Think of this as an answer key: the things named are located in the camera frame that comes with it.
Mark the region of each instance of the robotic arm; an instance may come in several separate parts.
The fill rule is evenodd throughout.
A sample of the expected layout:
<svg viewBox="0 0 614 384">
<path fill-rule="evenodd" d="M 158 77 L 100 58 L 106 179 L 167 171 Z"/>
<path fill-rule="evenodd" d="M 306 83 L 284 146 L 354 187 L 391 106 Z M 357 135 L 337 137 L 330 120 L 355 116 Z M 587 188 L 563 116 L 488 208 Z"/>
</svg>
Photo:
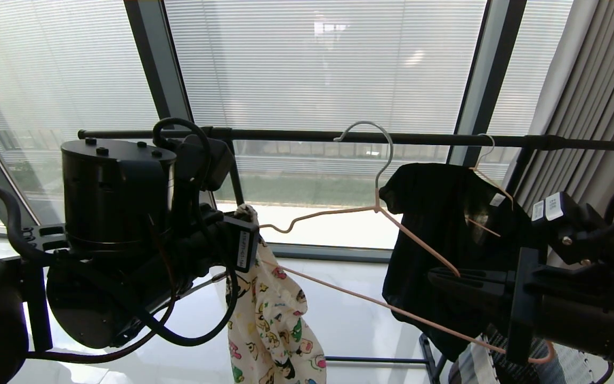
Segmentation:
<svg viewBox="0 0 614 384">
<path fill-rule="evenodd" d="M 161 130 L 172 124 L 192 134 L 163 138 Z M 247 272 L 254 264 L 259 230 L 200 204 L 198 195 L 221 187 L 234 156 L 223 141 L 177 118 L 153 127 L 153 143 L 93 138 L 64 143 L 65 224 L 21 228 L 14 197 L 0 189 L 7 238 L 20 255 L 0 260 L 0 383 L 8 382 L 25 359 L 104 363 L 156 334 L 192 347 L 226 326 L 236 306 L 236 271 Z M 614 362 L 614 197 L 605 219 L 565 194 L 536 205 L 533 218 L 534 228 L 546 233 L 563 260 L 586 266 L 570 271 L 539 265 L 538 252 L 545 250 L 523 249 L 518 270 L 462 270 L 462 278 L 456 278 L 437 268 L 429 274 L 431 282 L 505 319 L 507 358 L 514 362 L 526 360 L 534 336 Z M 175 302 L 197 289 L 194 279 L 214 265 L 224 265 L 231 282 L 224 317 L 197 338 L 168 330 Z M 49 351 L 47 308 L 70 337 L 91 348 L 122 347 L 145 326 L 151 331 L 107 355 L 55 353 Z M 167 311 L 157 321 L 154 314 L 163 308 Z"/>
</svg>

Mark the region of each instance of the white tiled floor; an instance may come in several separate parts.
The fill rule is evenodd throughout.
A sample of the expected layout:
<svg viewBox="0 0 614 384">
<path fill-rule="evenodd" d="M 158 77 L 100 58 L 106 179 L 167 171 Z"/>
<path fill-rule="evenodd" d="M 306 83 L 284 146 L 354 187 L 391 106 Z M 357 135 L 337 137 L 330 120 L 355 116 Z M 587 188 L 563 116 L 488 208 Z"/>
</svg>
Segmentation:
<svg viewBox="0 0 614 384">
<path fill-rule="evenodd" d="M 8 255 L 0 244 L 0 255 Z M 386 265 L 280 259 L 300 270 L 349 290 L 382 299 Z M 309 302 L 305 320 L 319 338 L 326 355 L 422 358 L 414 327 L 394 320 L 388 309 L 295 277 Z M 168 327 L 195 336 L 210 330 L 221 318 L 223 286 L 208 286 L 177 304 Z M 82 347 L 52 320 L 58 350 L 104 353 Z M 423 365 L 331 363 L 328 381 L 336 384 L 422 384 L 428 382 Z M 12 384 L 217 384 L 233 382 L 226 332 L 200 347 L 184 348 L 153 338 L 137 352 L 101 365 L 60 364 L 29 360 Z"/>
</svg>

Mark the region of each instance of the hanger hook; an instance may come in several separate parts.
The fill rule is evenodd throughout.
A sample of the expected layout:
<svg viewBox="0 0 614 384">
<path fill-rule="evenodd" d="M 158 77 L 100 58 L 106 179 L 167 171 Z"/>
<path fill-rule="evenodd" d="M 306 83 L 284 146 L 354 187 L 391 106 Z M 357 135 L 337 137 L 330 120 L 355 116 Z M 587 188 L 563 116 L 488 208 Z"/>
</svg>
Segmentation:
<svg viewBox="0 0 614 384">
<path fill-rule="evenodd" d="M 381 175 L 383 174 L 383 172 L 385 172 L 385 170 L 387 170 L 387 167 L 390 166 L 390 163 L 392 163 L 392 155 L 393 155 L 392 151 L 394 150 L 394 146 L 392 145 L 393 144 L 392 143 L 392 138 L 390 138 L 390 134 L 385 130 L 385 128 L 383 128 L 382 126 L 376 124 L 375 122 L 370 122 L 368 120 L 361 120 L 361 121 L 358 121 L 358 122 L 352 124 L 351 126 L 348 126 L 348 129 L 344 130 L 343 134 L 341 134 L 341 136 L 339 136 L 339 138 L 333 139 L 333 141 L 343 141 L 343 139 L 345 138 L 345 135 L 348 134 L 348 132 L 352 128 L 354 128 L 354 127 L 356 127 L 356 126 L 358 126 L 360 124 L 368 124 L 368 125 L 371 125 L 371 126 L 374 126 L 374 127 L 378 128 L 378 129 L 380 129 L 381 132 L 383 133 L 383 136 L 385 136 L 385 139 L 387 140 L 387 143 L 390 144 L 390 151 L 389 151 L 390 155 L 387 157 L 387 163 L 385 163 L 383 168 L 380 171 L 378 171 L 378 175 L 376 175 L 376 190 L 378 190 L 378 180 L 381 178 Z"/>
<path fill-rule="evenodd" d="M 489 148 L 489 151 L 487 153 L 485 153 L 484 155 L 480 156 L 478 158 L 478 161 L 475 161 L 475 168 L 478 167 L 478 165 L 480 164 L 480 161 L 487 155 L 489 155 L 490 153 L 492 153 L 492 151 L 494 150 L 494 147 L 497 146 L 497 144 L 494 142 L 494 138 L 492 138 L 492 136 L 490 136 L 489 134 L 486 133 L 478 133 L 478 136 L 487 136 L 487 138 L 489 138 L 492 141 L 492 148 Z"/>
</svg>

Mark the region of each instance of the black t-shirt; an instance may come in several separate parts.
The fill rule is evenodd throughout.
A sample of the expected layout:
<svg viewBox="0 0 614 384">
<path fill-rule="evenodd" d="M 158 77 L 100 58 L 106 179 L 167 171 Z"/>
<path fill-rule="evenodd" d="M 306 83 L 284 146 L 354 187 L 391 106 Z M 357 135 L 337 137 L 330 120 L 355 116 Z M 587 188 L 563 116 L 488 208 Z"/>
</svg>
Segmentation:
<svg viewBox="0 0 614 384">
<path fill-rule="evenodd" d="M 472 170 L 458 165 L 414 163 L 399 167 L 380 189 L 388 211 L 402 213 L 402 224 L 438 251 L 456 268 L 516 270 L 522 246 L 546 246 L 531 228 L 524 210 Z M 476 221 L 501 237 L 467 221 Z M 475 337 L 492 322 L 504 333 L 504 319 L 488 318 L 479 305 L 434 289 L 431 268 L 444 267 L 401 231 L 383 284 L 383 298 L 392 306 Z M 455 361 L 468 342 L 392 312 L 412 324 Z"/>
</svg>

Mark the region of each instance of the label sticker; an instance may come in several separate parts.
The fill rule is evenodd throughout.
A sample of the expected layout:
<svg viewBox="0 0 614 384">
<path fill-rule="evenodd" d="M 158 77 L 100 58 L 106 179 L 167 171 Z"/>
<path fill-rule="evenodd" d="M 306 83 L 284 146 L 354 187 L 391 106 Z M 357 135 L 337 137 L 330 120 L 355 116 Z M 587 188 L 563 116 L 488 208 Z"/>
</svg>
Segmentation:
<svg viewBox="0 0 614 384">
<path fill-rule="evenodd" d="M 561 206 L 561 194 L 551 195 L 546 198 L 546 220 L 553 221 L 563 216 L 563 207 Z"/>
<path fill-rule="evenodd" d="M 238 256 L 236 258 L 236 265 L 241 269 L 248 267 L 248 246 L 250 242 L 251 234 L 241 231 L 240 238 L 238 239 Z"/>
<path fill-rule="evenodd" d="M 536 202 L 532 206 L 532 221 L 537 221 L 544 217 L 544 200 Z"/>
<path fill-rule="evenodd" d="M 496 194 L 496 195 L 494 195 L 494 197 L 492 197 L 492 201 L 489 202 L 489 205 L 490 206 L 499 206 L 504 201 L 504 199 L 506 199 L 506 197 L 504 195 Z"/>
</svg>

